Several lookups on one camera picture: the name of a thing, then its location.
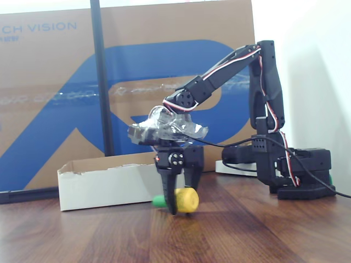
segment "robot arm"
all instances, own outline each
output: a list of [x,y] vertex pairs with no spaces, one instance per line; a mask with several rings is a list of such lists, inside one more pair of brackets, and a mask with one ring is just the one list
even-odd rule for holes
[[[269,186],[271,193],[278,193],[278,199],[315,199],[334,195],[325,186],[311,181],[296,162],[291,162],[289,154],[273,143],[278,142],[287,148],[285,136],[279,131],[285,124],[285,118],[273,41],[261,41],[233,51],[205,74],[195,77],[166,97],[163,105],[178,115],[187,114],[246,66],[250,70],[250,121],[257,135],[254,136],[252,145],[226,147],[222,152],[222,159],[230,163],[255,162],[257,178]],[[195,145],[181,147],[175,140],[155,138],[154,130],[143,130],[143,127],[131,125],[128,136],[136,144],[158,146],[156,168],[161,174],[169,211],[176,214],[176,176],[183,170],[186,187],[197,189],[203,170],[203,148]],[[316,177],[331,184],[328,150],[294,150],[294,153],[300,156]],[[276,176],[276,169],[281,176]]]
[[246,66],[250,68],[251,126],[256,129],[256,118],[266,116],[268,102],[268,110],[274,113],[268,115],[268,128],[277,131],[284,126],[284,107],[273,41],[261,41],[233,51],[205,74],[166,97],[163,104],[177,114],[190,112]]

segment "white box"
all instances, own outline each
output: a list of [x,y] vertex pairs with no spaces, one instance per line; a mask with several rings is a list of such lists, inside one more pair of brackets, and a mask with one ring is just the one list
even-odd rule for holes
[[[163,194],[154,164],[119,165],[121,156],[68,162],[58,170],[61,211],[149,202]],[[177,188],[184,185],[180,174]]]
[[[239,164],[232,164],[229,163],[230,166],[238,167],[238,168],[245,168],[250,170],[256,170],[255,163],[239,163]],[[216,161],[216,173],[222,174],[235,174],[235,175],[246,175],[246,176],[257,176],[257,173],[251,171],[240,171],[233,168],[229,168],[222,163],[222,160]]]

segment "wooden table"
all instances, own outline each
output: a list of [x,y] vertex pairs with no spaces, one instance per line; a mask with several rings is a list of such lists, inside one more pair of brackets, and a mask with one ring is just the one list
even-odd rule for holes
[[351,200],[278,201],[256,178],[204,174],[200,206],[59,211],[0,205],[0,262],[351,262]]

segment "green object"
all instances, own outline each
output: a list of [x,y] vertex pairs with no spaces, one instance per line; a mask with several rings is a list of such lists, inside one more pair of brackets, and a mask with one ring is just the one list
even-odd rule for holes
[[156,207],[167,207],[165,197],[162,195],[155,196],[154,199],[152,200],[152,204]]

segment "blue logo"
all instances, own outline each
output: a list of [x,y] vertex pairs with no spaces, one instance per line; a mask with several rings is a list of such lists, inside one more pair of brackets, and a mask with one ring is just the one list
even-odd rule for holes
[[[119,82],[201,75],[231,51],[226,45],[207,40],[107,48],[109,88]],[[87,90],[89,96],[66,96],[86,94]],[[97,71],[93,55],[47,102],[0,158],[0,191],[22,190],[75,128],[103,151],[97,94]],[[221,142],[236,134],[248,120],[248,69],[222,87],[222,97],[215,107],[195,111],[192,117],[195,123],[210,128],[206,137],[209,141]],[[127,137],[128,126],[113,113],[111,118],[117,155],[150,150],[147,146],[131,143]],[[146,116],[132,118],[140,122]]]

